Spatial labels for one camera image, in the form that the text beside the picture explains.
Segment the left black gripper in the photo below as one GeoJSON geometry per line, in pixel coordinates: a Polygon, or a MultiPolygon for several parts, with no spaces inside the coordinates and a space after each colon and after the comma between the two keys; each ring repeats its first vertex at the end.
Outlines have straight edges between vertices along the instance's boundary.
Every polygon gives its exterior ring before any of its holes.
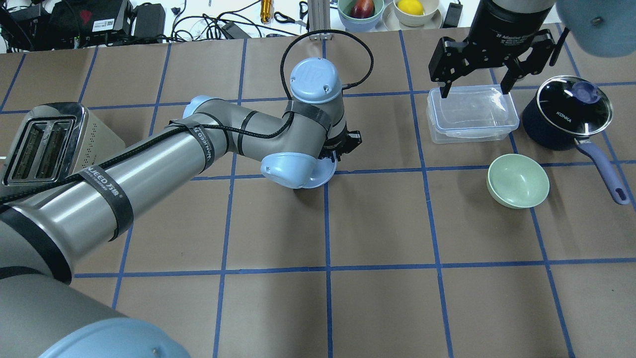
{"type": "Polygon", "coordinates": [[[363,143],[360,131],[349,131],[347,119],[341,118],[332,127],[323,145],[323,159],[340,161],[343,154],[350,154],[363,143]]]}

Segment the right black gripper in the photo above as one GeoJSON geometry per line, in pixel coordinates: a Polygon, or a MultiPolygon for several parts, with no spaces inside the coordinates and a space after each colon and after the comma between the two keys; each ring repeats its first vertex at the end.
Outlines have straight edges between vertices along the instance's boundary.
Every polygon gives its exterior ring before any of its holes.
{"type": "Polygon", "coordinates": [[[465,41],[439,38],[428,65],[440,96],[448,97],[452,84],[474,68],[507,67],[500,90],[507,94],[528,74],[537,75],[549,62],[556,43],[548,29],[538,31],[538,11],[520,0],[481,0],[465,41]],[[518,55],[531,48],[528,57],[518,55]]]}

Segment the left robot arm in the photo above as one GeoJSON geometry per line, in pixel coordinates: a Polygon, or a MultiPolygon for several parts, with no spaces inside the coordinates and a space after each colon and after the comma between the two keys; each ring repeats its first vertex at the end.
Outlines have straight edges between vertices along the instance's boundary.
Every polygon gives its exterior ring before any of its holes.
{"type": "Polygon", "coordinates": [[[3,358],[187,358],[157,326],[132,319],[70,287],[75,265],[125,233],[136,218],[225,154],[261,163],[292,189],[328,182],[359,143],[348,132],[336,66],[300,61],[282,117],[209,96],[159,134],[63,181],[1,199],[3,358]]]}

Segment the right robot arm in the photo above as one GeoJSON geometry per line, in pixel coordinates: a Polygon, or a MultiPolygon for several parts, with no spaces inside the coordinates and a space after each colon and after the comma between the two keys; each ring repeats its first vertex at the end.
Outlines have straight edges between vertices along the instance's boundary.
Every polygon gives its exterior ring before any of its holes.
{"type": "Polygon", "coordinates": [[[506,67],[500,90],[553,66],[568,34],[596,57],[635,51],[633,0],[481,0],[463,41],[440,38],[428,65],[447,97],[454,81],[477,69],[506,67]]]}

